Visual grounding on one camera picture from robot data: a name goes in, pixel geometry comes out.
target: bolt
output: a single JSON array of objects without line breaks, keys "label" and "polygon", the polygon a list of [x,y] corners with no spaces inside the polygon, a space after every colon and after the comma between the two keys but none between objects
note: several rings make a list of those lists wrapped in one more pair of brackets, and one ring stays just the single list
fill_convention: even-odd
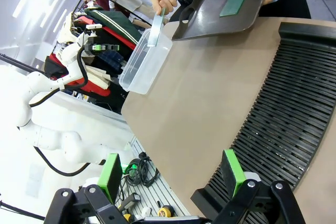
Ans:
[{"label": "bolt", "polygon": [[277,183],[277,184],[275,185],[275,188],[281,190],[281,189],[283,188],[283,186],[282,186],[282,184]]},{"label": "bolt", "polygon": [[255,187],[256,186],[256,183],[254,183],[253,181],[250,181],[249,183],[247,183],[247,185],[249,187]]}]

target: black tray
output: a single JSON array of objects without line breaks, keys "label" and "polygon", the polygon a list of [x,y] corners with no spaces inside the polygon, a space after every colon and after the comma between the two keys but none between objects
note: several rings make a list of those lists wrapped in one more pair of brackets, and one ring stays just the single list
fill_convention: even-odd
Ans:
[{"label": "black tray", "polygon": [[251,27],[263,0],[244,0],[235,15],[220,17],[228,0],[194,0],[180,15],[173,40],[229,34]]}]

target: ceiling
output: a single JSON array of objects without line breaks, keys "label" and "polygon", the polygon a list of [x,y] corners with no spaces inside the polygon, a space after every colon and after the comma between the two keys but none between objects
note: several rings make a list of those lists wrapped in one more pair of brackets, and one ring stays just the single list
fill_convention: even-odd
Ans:
[{"label": "ceiling", "polygon": [[[31,64],[43,41],[49,44],[54,42],[64,18],[57,29],[55,26],[65,9],[69,13],[78,1],[2,0],[0,52]],[[20,8],[17,8],[19,3],[22,7],[20,12]]]}]

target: clear plastic bin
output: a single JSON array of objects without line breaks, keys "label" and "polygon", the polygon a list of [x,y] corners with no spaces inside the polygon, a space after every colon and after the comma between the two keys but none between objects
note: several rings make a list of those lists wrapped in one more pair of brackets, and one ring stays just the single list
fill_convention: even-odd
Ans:
[{"label": "clear plastic bin", "polygon": [[147,47],[150,29],[147,29],[133,51],[119,83],[126,91],[147,94],[173,46],[170,39],[160,33],[156,47]]}]

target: brown tabletop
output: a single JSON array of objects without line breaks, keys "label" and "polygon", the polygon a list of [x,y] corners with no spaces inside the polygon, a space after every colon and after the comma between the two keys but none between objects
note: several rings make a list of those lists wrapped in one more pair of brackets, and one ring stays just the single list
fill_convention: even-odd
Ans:
[{"label": "brown tabletop", "polygon": [[[130,93],[122,108],[130,128],[192,215],[190,200],[206,185],[241,128],[280,42],[282,21],[258,18],[253,29],[234,35],[174,42],[147,95]],[[178,23],[164,33],[174,34]],[[295,190],[307,223],[336,223],[336,119],[331,119],[309,170]]]}]

